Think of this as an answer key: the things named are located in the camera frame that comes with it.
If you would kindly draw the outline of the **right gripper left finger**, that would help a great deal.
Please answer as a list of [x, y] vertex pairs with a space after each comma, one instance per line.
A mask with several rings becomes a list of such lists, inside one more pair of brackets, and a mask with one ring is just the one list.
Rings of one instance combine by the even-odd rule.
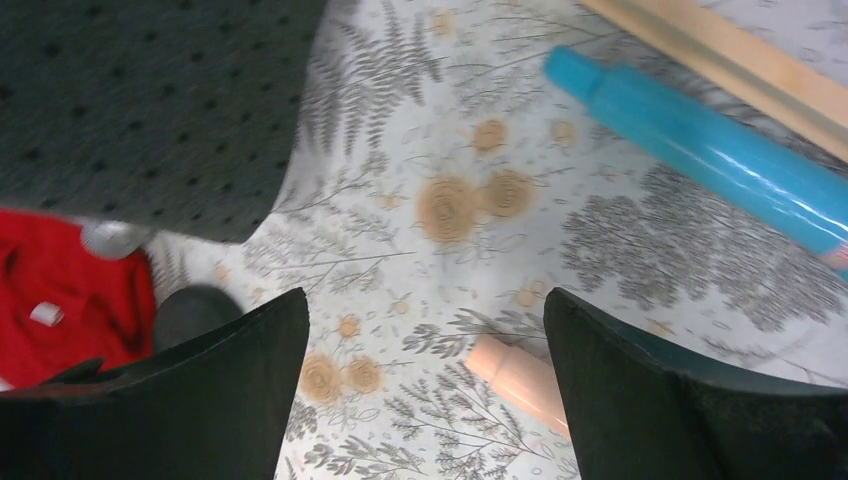
[[309, 338], [292, 289], [143, 360], [1, 395], [5, 479], [270, 479]]

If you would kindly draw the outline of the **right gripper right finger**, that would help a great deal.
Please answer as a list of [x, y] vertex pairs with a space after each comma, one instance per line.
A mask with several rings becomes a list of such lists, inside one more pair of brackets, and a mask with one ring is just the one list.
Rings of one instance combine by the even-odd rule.
[[733, 366], [561, 289], [543, 323], [584, 479], [843, 479], [847, 392]]

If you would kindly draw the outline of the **blue microphone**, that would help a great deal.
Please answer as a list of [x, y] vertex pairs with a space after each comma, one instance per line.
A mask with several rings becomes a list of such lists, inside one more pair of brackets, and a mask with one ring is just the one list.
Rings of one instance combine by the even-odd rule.
[[847, 180], [626, 65], [568, 47], [544, 73], [604, 127], [847, 276]]

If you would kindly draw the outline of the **silver microphone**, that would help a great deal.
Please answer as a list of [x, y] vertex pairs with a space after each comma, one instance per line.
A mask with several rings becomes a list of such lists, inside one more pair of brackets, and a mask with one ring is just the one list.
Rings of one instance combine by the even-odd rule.
[[80, 239], [90, 254], [107, 260], [123, 259], [142, 248], [155, 235], [153, 229], [118, 221], [86, 221]]

